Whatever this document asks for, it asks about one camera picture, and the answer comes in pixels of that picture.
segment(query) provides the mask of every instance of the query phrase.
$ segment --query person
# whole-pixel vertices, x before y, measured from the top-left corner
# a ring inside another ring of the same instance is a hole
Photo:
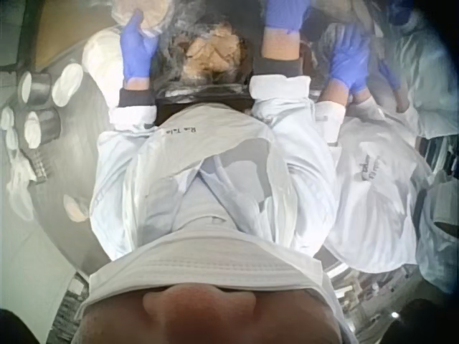
[[[253,117],[200,104],[159,128],[157,39],[136,12],[121,35],[124,88],[98,141],[90,207],[112,259],[90,276],[82,343],[356,343],[312,256],[336,217],[336,142],[368,41],[342,34],[320,102],[301,75],[306,0],[269,0]]]
[[[397,110],[377,104],[366,78],[354,88],[338,139],[339,210],[325,242],[337,259],[367,273],[417,264],[412,215],[432,174],[415,148],[417,111],[406,87],[384,60],[378,65]]]

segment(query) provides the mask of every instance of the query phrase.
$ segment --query black wristband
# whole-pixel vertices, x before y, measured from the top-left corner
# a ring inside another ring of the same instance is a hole
[[[120,90],[119,108],[127,108],[130,106],[153,106],[155,105],[155,94],[153,90],[132,91]]]
[[[302,59],[293,61],[280,61],[258,57],[254,63],[255,75],[284,75],[286,77],[299,77],[303,75]]]

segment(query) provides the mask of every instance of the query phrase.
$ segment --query metal container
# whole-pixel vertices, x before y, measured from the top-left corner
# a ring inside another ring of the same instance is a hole
[[[25,72],[19,81],[18,97],[22,104],[40,106],[51,95],[51,76],[47,73]]]
[[[24,136],[29,148],[35,149],[60,136],[61,122],[56,109],[31,111],[24,124]]]

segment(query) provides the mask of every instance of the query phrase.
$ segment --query hand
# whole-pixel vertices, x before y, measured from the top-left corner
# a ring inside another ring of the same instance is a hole
[[[343,82],[352,92],[366,87],[369,39],[357,25],[337,27],[336,43],[331,58],[330,77]]]
[[[268,0],[266,5],[267,27],[299,32],[311,0]]]
[[[396,76],[395,73],[393,73],[393,71],[391,71],[391,69],[389,68],[389,66],[383,59],[381,59],[378,62],[378,68],[379,68],[379,72],[386,78],[390,87],[394,91],[399,90],[401,86],[400,79],[398,78],[398,76]]]
[[[158,49],[158,37],[145,37],[141,33],[142,21],[143,12],[136,10],[121,32],[125,82],[129,82],[133,77],[149,77],[151,59]]]

